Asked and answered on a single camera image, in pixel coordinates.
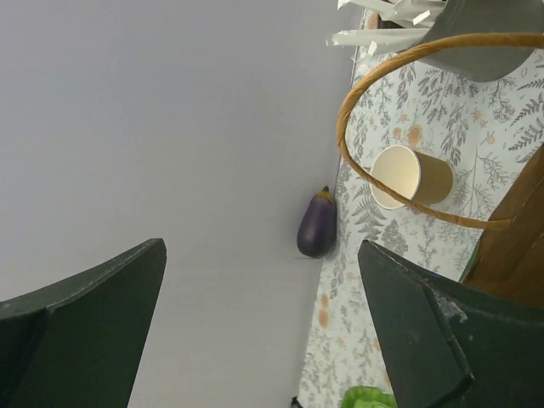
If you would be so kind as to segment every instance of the floral tablecloth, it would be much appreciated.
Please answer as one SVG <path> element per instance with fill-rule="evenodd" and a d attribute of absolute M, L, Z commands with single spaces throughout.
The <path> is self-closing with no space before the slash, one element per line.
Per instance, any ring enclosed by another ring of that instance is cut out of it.
<path fill-rule="evenodd" d="M 354 82 L 385 58 L 357 62 Z M 435 207 L 487 219 L 542 143 L 544 52 L 487 83 L 408 65 L 363 95 L 346 134 L 364 167 L 394 144 L 446 160 L 456 170 L 456 187 Z M 305 408 L 337 407 L 354 385 L 392 391 L 357 264 L 364 239 L 458 280 L 481 235 L 407 208 L 383 210 L 369 184 L 343 161 L 336 197 L 337 247 L 322 266 L 298 396 Z"/>

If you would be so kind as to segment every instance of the gray container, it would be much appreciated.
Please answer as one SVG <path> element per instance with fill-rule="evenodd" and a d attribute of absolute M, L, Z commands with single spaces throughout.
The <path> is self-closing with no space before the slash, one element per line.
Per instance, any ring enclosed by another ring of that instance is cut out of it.
<path fill-rule="evenodd" d="M 542 0 L 448 0 L 420 43 L 475 32 L 544 32 Z M 495 81 L 522 65 L 532 48 L 471 47 L 421 59 L 476 82 Z"/>

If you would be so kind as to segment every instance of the cup rim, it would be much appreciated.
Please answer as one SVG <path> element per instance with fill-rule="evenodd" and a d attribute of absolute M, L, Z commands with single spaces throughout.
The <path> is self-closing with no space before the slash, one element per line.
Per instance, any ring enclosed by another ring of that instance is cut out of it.
<path fill-rule="evenodd" d="M 371 166 L 371 171 L 370 171 L 370 174 L 372 177 L 375 177 L 374 174 L 372 174 L 373 170 L 374 170 L 374 167 L 376 166 L 376 162 L 377 160 L 380 158 L 380 156 L 387 150 L 389 149 L 393 149 L 393 148 L 402 148 L 402 149 L 405 149 L 407 151 L 410 152 L 410 154 L 414 157 L 414 159 L 416 159 L 416 163 L 417 163 L 417 169 L 418 169 L 418 173 L 417 173 L 417 184 L 416 184 L 416 188 L 414 189 L 414 192 L 411 194 L 410 197 L 406 197 L 408 200 L 411 200 L 414 198 L 414 196 L 416 195 L 417 191 L 419 190 L 419 185 L 421 184 L 422 182 L 422 165 L 421 163 L 419 162 L 419 158 L 417 157 L 417 154 L 414 150 L 412 150 L 411 148 L 409 148 L 408 146 L 404 146 L 403 144 L 392 144 L 388 147 L 386 147 L 385 149 L 383 149 L 382 151 L 380 151 L 378 153 L 378 155 L 374 158 L 374 161 L 372 162 L 372 166 Z M 385 206 L 383 205 L 377 198 L 376 198 L 376 194 L 374 193 L 374 190 L 375 189 L 378 189 L 374 184 L 371 184 L 371 193 L 372 193 L 372 197 L 374 198 L 374 201 L 377 203 L 378 206 L 382 207 L 382 208 L 385 208 L 386 210 L 396 210 L 396 209 L 399 209 L 401 207 L 405 207 L 405 204 L 403 204 L 402 202 L 399 202 L 399 205 L 398 206 L 395 206 L 395 207 L 390 207 L 390 206 Z"/>

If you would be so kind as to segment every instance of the wooden board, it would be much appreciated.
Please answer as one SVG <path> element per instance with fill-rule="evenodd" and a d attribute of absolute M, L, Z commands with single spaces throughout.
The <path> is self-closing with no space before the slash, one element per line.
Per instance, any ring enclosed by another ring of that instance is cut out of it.
<path fill-rule="evenodd" d="M 514 218 L 508 230 L 485 231 L 464 284 L 544 308 L 544 145 L 533 155 L 490 219 Z"/>

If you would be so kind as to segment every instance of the green vegetable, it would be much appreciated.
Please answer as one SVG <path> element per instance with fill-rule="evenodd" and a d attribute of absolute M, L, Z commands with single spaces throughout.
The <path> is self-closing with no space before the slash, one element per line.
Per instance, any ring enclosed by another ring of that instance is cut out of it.
<path fill-rule="evenodd" d="M 352 387 L 343 397 L 342 408 L 398 408 L 393 395 L 376 387 Z"/>

